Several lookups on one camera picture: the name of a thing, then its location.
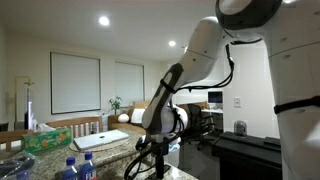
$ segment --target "recessed light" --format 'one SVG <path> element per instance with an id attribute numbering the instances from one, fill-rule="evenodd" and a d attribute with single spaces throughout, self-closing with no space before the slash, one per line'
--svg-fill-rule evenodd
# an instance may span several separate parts
<path id="1" fill-rule="evenodd" d="M 294 2 L 295 0 L 284 0 L 283 2 L 286 3 L 286 4 L 290 4 L 292 2 Z"/>
<path id="2" fill-rule="evenodd" d="M 184 53 L 186 53 L 187 50 L 188 50 L 188 46 L 186 46 L 186 47 L 184 48 Z"/>
<path id="3" fill-rule="evenodd" d="M 109 19 L 106 17 L 106 16 L 101 16 L 99 18 L 99 23 L 102 25 L 102 26 L 109 26 L 110 22 L 109 22 Z"/>
<path id="4" fill-rule="evenodd" d="M 175 42 L 175 41 L 170 41 L 170 42 L 169 42 L 169 46 L 173 47 L 173 46 L 175 46 L 175 45 L 176 45 L 176 42 Z"/>

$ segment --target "plastic bottle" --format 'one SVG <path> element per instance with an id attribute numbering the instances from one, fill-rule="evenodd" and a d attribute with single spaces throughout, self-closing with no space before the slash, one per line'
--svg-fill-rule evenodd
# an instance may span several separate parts
<path id="1" fill-rule="evenodd" d="M 4 179 L 5 180 L 29 180 L 29 170 L 19 171 L 17 174 L 10 175 Z"/>
<path id="2" fill-rule="evenodd" d="M 92 152 L 86 152 L 84 159 L 84 163 L 80 166 L 80 180 L 97 180 L 97 171 L 91 161 Z"/>
<path id="3" fill-rule="evenodd" d="M 68 157 L 66 160 L 67 166 L 62 173 L 62 180 L 78 180 L 78 172 L 74 167 L 76 160 L 74 157 Z"/>

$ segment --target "ceiling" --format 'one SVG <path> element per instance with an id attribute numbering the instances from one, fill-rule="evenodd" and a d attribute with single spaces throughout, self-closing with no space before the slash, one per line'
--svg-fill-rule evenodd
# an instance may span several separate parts
<path id="1" fill-rule="evenodd" d="M 0 22 L 7 31 L 165 61 L 181 57 L 214 7 L 215 0 L 1 0 Z M 110 18 L 108 28 L 100 15 Z"/>

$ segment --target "black stand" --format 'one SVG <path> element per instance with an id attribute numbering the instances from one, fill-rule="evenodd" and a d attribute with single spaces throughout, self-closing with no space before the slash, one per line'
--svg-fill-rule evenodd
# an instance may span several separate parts
<path id="1" fill-rule="evenodd" d="M 160 147 L 158 151 L 152 153 L 156 161 L 156 172 L 154 172 L 149 177 L 147 177 L 146 178 L 147 180 L 163 179 L 163 175 L 171 168 L 169 165 L 164 165 L 163 156 L 167 155 L 168 153 L 169 153 L 168 145 L 166 145 L 166 147 Z"/>

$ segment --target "chair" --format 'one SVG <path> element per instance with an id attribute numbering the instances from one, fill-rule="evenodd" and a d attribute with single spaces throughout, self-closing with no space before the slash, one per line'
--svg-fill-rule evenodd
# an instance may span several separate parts
<path id="1" fill-rule="evenodd" d="M 81 137 L 81 136 L 92 134 L 92 131 L 94 130 L 92 126 L 94 126 L 94 123 L 96 122 L 98 122 L 99 132 L 102 132 L 103 125 L 102 125 L 101 116 L 64 119 L 59 121 L 48 122 L 46 123 L 46 125 L 53 128 L 59 128 L 59 127 L 71 128 L 73 132 L 73 137 L 75 138 L 75 137 Z"/>
<path id="2" fill-rule="evenodd" d="M 6 152 L 11 152 L 11 142 L 23 140 L 22 136 L 26 134 L 32 134 L 33 130 L 17 130 L 17 131 L 5 131 L 0 132 L 0 143 L 6 144 Z"/>
<path id="3" fill-rule="evenodd" d="M 210 122 L 213 115 L 203 116 L 201 107 L 196 104 L 188 104 L 188 109 L 190 112 L 192 132 L 196 136 L 196 138 L 189 139 L 188 143 L 191 144 L 191 141 L 199 141 L 196 145 L 197 150 L 199 151 L 204 147 L 205 143 L 215 140 L 205 138 L 205 135 L 213 131 L 215 123 Z"/>

